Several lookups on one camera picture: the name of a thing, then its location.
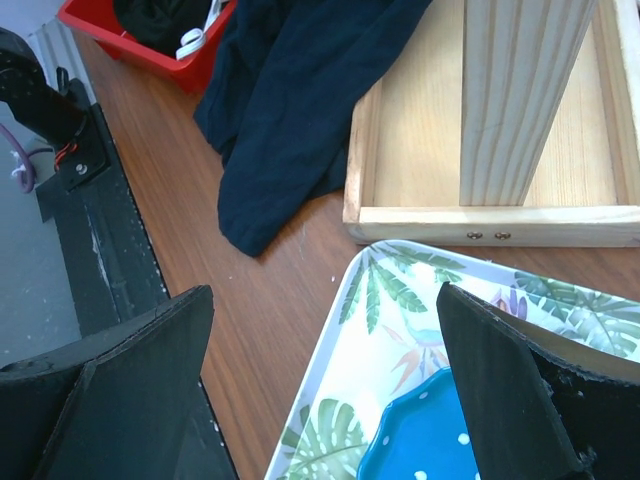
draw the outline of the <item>wooden box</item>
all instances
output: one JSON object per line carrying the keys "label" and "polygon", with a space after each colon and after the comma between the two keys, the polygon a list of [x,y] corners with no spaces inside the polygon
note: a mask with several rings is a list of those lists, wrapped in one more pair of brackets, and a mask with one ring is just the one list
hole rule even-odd
{"label": "wooden box", "polygon": [[[591,2],[592,14],[586,20],[576,11],[547,19],[553,24],[559,18],[556,26],[567,30],[572,19],[584,23],[583,37],[573,47],[562,44],[561,38],[552,39],[557,48],[547,48],[551,57],[538,59],[538,70],[532,70],[553,76],[554,69],[565,68],[564,84],[562,79],[555,84],[553,78],[542,83],[538,79],[542,90],[529,88],[514,95],[505,84],[505,92],[496,94],[499,82],[491,78],[487,83],[496,88],[491,95],[502,97],[478,105],[482,99],[474,88],[481,81],[463,81],[465,71],[492,75],[491,69],[482,70],[482,62],[500,66],[500,59],[490,56],[497,58],[495,52],[487,56],[487,45],[485,51],[477,46],[487,35],[481,30],[489,27],[477,24],[476,31],[469,32],[469,15],[478,15],[465,10],[469,2],[482,9],[486,4],[505,9],[511,2],[520,10],[540,4],[547,10],[559,4],[588,9]],[[499,14],[489,19],[490,28],[502,28],[505,22],[499,23]],[[513,20],[515,25],[519,21],[523,20]],[[489,50],[505,44],[500,35],[512,35],[512,45],[517,35],[538,36],[540,45],[549,41],[544,35],[553,25],[547,25],[546,32],[526,31],[523,25],[515,32],[489,32]],[[577,32],[574,37],[580,35],[578,27],[571,28]],[[473,35],[480,42],[474,43]],[[517,68],[505,74],[509,81],[523,68],[518,62],[532,63],[522,55],[526,49],[518,50],[525,47],[511,47],[509,55],[514,55],[510,58]],[[556,58],[562,53],[558,51],[573,55],[573,68]],[[545,55],[543,46],[533,52]],[[545,104],[547,85],[556,90],[551,92],[557,96],[555,108]],[[518,102],[524,102],[520,108]],[[640,19],[635,0],[467,0],[466,5],[465,0],[434,0],[400,58],[355,107],[343,221],[358,243],[402,238],[458,246],[638,246],[639,102]],[[504,113],[514,108],[516,117]],[[538,118],[522,113],[536,108],[544,110]],[[487,118],[492,109],[502,122]],[[479,114],[483,121],[478,121]],[[524,120],[518,124],[513,118]],[[546,130],[540,119],[548,123]],[[476,138],[474,146],[471,137],[485,134],[493,136]],[[478,143],[489,145],[492,139],[493,147]],[[536,139],[538,154],[529,152],[525,160],[525,155],[514,154],[535,150]],[[520,144],[525,146],[518,150]],[[476,152],[480,150],[484,157]],[[474,155],[481,158],[470,158]],[[475,198],[469,193],[471,183]]]}

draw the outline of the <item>blue plate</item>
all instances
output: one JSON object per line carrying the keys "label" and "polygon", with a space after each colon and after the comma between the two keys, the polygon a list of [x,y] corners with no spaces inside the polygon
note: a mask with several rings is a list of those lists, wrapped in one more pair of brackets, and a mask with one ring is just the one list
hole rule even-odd
{"label": "blue plate", "polygon": [[450,368],[387,406],[357,478],[480,479]]}

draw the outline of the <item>tray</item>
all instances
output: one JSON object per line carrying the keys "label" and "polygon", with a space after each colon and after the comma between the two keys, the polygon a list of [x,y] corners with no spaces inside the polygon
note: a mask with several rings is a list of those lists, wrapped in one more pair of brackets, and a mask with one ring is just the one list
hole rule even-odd
{"label": "tray", "polygon": [[[544,1],[554,8],[572,3]],[[434,0],[402,55],[354,109],[343,211],[352,237],[363,244],[404,238],[462,246],[640,245],[635,0],[598,2],[524,203],[481,204],[501,206],[460,206],[469,205],[461,192],[471,192],[460,188],[464,4]],[[506,104],[531,97],[521,93]],[[488,125],[482,145],[509,145],[512,123]],[[514,142],[528,141],[521,137]],[[529,171],[505,167],[524,161],[515,154],[485,160],[471,178],[488,176],[494,189]],[[521,191],[521,183],[512,190]]]}
{"label": "tray", "polygon": [[377,242],[344,275],[266,478],[356,478],[385,407],[448,366],[435,309],[445,281],[640,361],[637,302],[413,242]]}

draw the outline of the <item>folded cloth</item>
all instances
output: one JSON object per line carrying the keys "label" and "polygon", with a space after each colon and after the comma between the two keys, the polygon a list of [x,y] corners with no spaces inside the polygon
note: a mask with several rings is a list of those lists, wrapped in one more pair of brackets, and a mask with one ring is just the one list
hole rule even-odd
{"label": "folded cloth", "polygon": [[220,230],[260,255],[313,197],[344,186],[356,102],[431,0],[239,0],[194,118],[225,167]]}
{"label": "folded cloth", "polygon": [[203,28],[211,0],[113,0],[118,22],[138,43],[175,57],[182,35]]}

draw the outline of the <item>wooden post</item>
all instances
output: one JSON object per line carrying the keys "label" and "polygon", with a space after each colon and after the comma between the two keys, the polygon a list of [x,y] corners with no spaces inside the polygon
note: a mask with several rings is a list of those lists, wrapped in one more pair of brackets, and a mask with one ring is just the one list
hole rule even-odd
{"label": "wooden post", "polygon": [[460,205],[524,203],[596,3],[466,0]]}

